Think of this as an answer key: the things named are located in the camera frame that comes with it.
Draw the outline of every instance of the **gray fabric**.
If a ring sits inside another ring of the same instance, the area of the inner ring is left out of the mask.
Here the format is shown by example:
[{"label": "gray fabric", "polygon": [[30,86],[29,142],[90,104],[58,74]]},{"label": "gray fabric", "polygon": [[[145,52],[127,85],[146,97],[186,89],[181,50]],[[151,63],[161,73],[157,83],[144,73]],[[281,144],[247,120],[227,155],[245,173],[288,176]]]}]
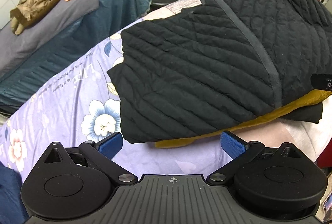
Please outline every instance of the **gray fabric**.
[{"label": "gray fabric", "polygon": [[282,106],[282,90],[279,74],[276,67],[274,66],[271,58],[266,52],[262,43],[257,39],[257,37],[246,27],[245,24],[236,16],[233,10],[223,1],[215,0],[218,5],[224,10],[227,16],[233,21],[233,23],[241,30],[247,40],[250,42],[252,47],[255,49],[257,55],[259,56],[262,64],[264,65],[266,71],[269,74],[273,95],[274,95],[274,108],[277,109]]},{"label": "gray fabric", "polygon": [[80,17],[99,8],[99,0],[61,0],[36,25],[16,36],[10,23],[0,31],[0,77]]}]

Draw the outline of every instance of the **blue gripper pad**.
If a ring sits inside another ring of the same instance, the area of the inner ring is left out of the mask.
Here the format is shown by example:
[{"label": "blue gripper pad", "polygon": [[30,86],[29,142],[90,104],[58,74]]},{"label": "blue gripper pad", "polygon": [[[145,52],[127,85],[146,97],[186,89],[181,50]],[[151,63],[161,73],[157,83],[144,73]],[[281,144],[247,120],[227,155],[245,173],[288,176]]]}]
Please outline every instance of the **blue gripper pad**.
[{"label": "blue gripper pad", "polygon": [[235,159],[242,153],[246,151],[246,146],[242,144],[240,141],[240,138],[235,139],[234,134],[232,134],[229,131],[223,131],[221,136],[220,136],[220,144],[223,150],[232,158]]},{"label": "blue gripper pad", "polygon": [[122,146],[122,135],[116,132],[96,143],[95,148],[108,159],[112,159],[120,152]]}]

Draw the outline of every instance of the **purple floral bedsheet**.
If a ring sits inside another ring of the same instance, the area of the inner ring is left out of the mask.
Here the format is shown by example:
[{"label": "purple floral bedsheet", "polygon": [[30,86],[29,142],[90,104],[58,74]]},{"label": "purple floral bedsheet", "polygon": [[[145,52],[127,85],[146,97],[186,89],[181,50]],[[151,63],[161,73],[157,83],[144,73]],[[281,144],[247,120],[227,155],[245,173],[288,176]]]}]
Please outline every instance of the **purple floral bedsheet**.
[{"label": "purple floral bedsheet", "polygon": [[[106,71],[123,61],[122,53],[118,32],[46,82],[0,129],[0,161],[25,180],[51,142],[75,147],[121,132],[120,99]],[[140,178],[153,173],[207,176],[230,157],[218,136],[172,149],[124,141],[113,160]]]}]

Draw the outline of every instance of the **gray blanket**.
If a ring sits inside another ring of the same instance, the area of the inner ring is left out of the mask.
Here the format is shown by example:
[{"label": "gray blanket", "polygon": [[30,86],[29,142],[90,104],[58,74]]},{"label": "gray blanket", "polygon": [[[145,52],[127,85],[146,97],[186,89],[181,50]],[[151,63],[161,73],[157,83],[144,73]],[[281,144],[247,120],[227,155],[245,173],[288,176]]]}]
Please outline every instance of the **gray blanket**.
[{"label": "gray blanket", "polygon": [[36,25],[16,36],[10,23],[0,31],[0,77],[80,17],[96,10],[99,0],[61,0]]}]

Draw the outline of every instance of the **gray ribbed panel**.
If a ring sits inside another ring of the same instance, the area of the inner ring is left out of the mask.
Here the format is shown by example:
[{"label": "gray ribbed panel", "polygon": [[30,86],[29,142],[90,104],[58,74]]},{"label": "gray ribbed panel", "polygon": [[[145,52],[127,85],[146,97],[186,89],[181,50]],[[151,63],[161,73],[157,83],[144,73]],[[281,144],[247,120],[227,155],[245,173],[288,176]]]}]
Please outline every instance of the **gray ribbed panel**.
[{"label": "gray ribbed panel", "polygon": [[[243,210],[227,188],[208,186],[200,175],[147,175],[134,186],[121,186],[96,213],[65,224],[281,224]],[[27,224],[59,224],[31,218]],[[287,222],[318,224],[316,218]]]}]

